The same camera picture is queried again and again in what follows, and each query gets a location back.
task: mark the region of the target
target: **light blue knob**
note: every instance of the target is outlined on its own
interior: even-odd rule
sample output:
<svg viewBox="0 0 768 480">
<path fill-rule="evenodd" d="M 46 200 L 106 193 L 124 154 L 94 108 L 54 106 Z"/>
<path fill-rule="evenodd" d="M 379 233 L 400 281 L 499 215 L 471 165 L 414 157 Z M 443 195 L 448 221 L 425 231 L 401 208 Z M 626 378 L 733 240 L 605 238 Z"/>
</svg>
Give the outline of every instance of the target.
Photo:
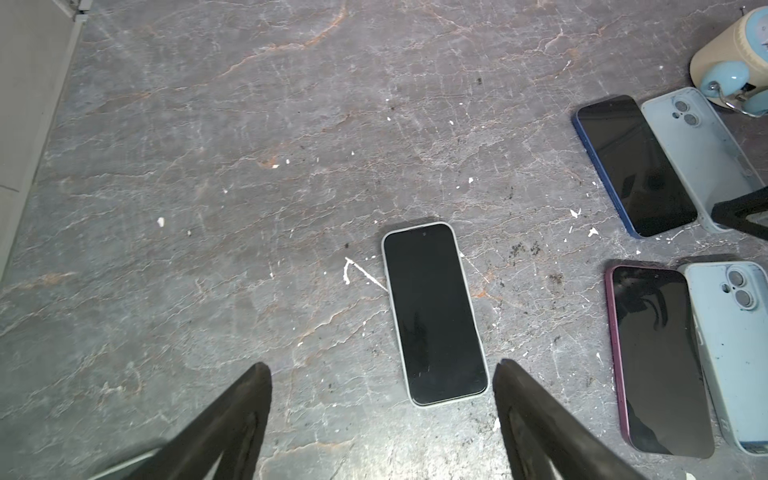
<svg viewBox="0 0 768 480">
<path fill-rule="evenodd" d="M 750 80 L 750 68 L 743 61 L 722 61 L 707 70 L 701 78 L 699 90 L 707 97 L 717 97 L 717 90 L 709 88 L 710 83 L 720 84 L 723 95 L 732 95 Z"/>
<path fill-rule="evenodd" d="M 764 115 L 768 111 L 768 90 L 750 97 L 744 102 L 743 109 L 753 115 Z"/>
</svg>

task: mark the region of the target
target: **light blue phone case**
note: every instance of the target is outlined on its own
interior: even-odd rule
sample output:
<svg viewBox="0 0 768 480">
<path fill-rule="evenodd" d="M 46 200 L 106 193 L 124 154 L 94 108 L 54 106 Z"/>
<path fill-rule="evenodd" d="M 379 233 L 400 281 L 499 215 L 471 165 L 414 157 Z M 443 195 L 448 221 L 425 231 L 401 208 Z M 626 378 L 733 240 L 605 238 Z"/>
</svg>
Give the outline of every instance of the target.
<svg viewBox="0 0 768 480">
<path fill-rule="evenodd" d="M 766 272 L 746 261 L 689 263 L 679 271 L 688 282 L 720 431 L 742 452 L 768 455 Z"/>
<path fill-rule="evenodd" d="M 641 110 L 696 205 L 701 226 L 713 233 L 730 230 L 712 221 L 714 204 L 765 184 L 712 104 L 688 87 L 651 98 Z"/>
</svg>

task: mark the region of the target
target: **pink phone frame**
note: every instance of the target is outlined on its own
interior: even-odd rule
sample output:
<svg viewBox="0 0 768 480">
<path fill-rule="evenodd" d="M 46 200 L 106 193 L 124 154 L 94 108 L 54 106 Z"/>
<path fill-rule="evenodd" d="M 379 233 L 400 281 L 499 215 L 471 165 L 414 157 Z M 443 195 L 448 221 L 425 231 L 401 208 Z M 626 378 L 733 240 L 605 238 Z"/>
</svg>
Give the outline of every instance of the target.
<svg viewBox="0 0 768 480">
<path fill-rule="evenodd" d="M 616 378 L 616 397 L 619 407 L 619 424 L 621 425 L 621 436 L 624 441 L 632 445 L 632 447 L 639 452 L 638 449 L 632 443 L 629 435 L 629 412 L 627 411 L 627 393 L 624 391 L 624 368 L 621 363 L 621 341 L 619 340 L 619 322 L 616 317 L 616 299 L 614 298 L 614 271 L 620 267 L 625 266 L 628 268 L 642 268 L 646 270 L 671 270 L 676 272 L 673 268 L 659 268 L 656 266 L 638 266 L 630 265 L 627 263 L 620 263 L 618 265 L 611 266 L 608 270 L 605 270 L 605 299 L 608 307 L 608 328 L 611 331 L 611 351 L 614 356 L 614 376 Z"/>
</svg>

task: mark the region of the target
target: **cylindrical beige object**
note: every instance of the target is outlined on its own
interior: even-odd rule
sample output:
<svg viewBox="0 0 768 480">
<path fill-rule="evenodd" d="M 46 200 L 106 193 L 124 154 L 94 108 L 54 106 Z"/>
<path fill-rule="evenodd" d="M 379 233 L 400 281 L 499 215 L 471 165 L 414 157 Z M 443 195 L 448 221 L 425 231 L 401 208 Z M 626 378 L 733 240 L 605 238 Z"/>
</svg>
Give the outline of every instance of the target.
<svg viewBox="0 0 768 480">
<path fill-rule="evenodd" d="M 747 13 L 696 52 L 690 61 L 690 79 L 697 88 L 700 87 L 704 74 L 721 61 L 743 61 L 750 69 L 750 83 L 756 87 L 768 87 L 768 62 L 755 53 L 746 39 L 746 23 L 755 12 L 764 8 L 766 7 L 755 8 Z M 720 103 L 719 98 L 709 99 L 725 106 Z"/>
</svg>

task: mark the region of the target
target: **phone screen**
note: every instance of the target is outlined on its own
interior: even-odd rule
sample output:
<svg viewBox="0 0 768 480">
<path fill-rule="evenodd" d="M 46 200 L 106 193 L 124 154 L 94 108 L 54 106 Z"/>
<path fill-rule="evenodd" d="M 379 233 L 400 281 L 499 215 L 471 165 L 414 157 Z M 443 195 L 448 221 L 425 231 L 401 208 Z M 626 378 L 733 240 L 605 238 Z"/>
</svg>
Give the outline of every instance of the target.
<svg viewBox="0 0 768 480">
<path fill-rule="evenodd" d="M 652 237 L 696 220 L 696 207 L 631 97 L 589 105 L 576 116 L 638 234 Z"/>
<path fill-rule="evenodd" d="M 485 357 L 451 227 L 388 233 L 382 249 L 412 400 L 426 406 L 483 392 Z"/>
<path fill-rule="evenodd" d="M 714 440 L 685 277 L 619 266 L 613 286 L 632 445 L 708 458 Z"/>
</svg>

